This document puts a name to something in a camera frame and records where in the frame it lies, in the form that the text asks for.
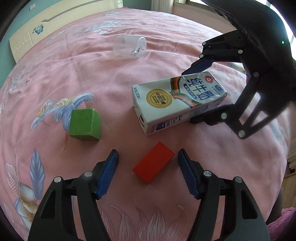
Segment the white milk carton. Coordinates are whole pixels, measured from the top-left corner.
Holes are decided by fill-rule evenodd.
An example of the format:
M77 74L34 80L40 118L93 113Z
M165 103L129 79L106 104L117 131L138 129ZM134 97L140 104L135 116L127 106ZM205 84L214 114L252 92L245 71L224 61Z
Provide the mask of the white milk carton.
M133 107L146 136L215 109L226 96L208 71L132 86Z

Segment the red wooden block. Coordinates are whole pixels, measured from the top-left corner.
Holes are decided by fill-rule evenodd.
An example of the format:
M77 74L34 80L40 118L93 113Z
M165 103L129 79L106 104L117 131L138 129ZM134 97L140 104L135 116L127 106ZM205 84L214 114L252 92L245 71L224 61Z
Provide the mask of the red wooden block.
M174 152L158 142L133 168L133 172L145 183L150 184L174 157Z

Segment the cream curtain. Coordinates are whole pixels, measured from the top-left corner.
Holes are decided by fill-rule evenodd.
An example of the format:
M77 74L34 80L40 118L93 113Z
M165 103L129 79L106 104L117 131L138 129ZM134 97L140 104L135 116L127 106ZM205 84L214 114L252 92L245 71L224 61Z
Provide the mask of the cream curtain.
M160 11L163 13L172 13L174 0L151 0L151 10Z

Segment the green wooden cube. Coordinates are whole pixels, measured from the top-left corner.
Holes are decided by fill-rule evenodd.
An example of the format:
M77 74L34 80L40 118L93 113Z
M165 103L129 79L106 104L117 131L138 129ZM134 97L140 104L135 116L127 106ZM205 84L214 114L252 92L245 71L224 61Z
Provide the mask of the green wooden cube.
M101 137L101 117L92 108L74 109L71 113L69 136L82 141L98 141Z

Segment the clear plastic cup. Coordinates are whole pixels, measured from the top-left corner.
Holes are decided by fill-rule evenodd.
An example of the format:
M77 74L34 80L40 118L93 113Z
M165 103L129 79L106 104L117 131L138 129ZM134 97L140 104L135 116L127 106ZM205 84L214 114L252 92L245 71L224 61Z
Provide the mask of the clear plastic cup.
M113 43L113 51L118 56L141 58L147 49L145 37L120 35Z

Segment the pink floral bed sheet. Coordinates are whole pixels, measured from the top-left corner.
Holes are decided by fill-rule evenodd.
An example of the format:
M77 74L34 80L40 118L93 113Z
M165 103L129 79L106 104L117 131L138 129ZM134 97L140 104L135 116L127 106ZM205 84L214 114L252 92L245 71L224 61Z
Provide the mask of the pink floral bed sheet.
M278 15L219 34L121 8L36 44L1 88L1 208L21 240L269 240L295 82Z

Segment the cream wooden headboard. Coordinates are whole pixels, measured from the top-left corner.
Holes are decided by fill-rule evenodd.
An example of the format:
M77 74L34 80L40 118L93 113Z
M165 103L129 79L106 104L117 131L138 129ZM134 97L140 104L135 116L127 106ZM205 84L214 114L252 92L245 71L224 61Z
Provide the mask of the cream wooden headboard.
M59 28L95 13L122 8L123 1L60 1L27 21L9 39L14 61L18 62L34 45Z

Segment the window with frame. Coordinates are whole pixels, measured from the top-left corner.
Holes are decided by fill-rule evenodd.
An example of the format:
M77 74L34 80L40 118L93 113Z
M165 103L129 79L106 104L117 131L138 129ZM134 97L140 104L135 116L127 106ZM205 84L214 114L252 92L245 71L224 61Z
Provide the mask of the window with frame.
M177 0L177 3L180 3L180 4L189 4L189 5L198 5L198 4L201 4L201 5L207 5L206 3L204 3L203 1L201 0Z

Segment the white wall switch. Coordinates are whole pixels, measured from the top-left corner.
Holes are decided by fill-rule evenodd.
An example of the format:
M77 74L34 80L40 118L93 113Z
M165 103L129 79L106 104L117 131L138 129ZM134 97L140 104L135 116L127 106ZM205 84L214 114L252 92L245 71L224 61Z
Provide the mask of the white wall switch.
M35 7L36 7L36 5L35 5L35 4L32 4L32 5L29 7L29 11L33 10Z

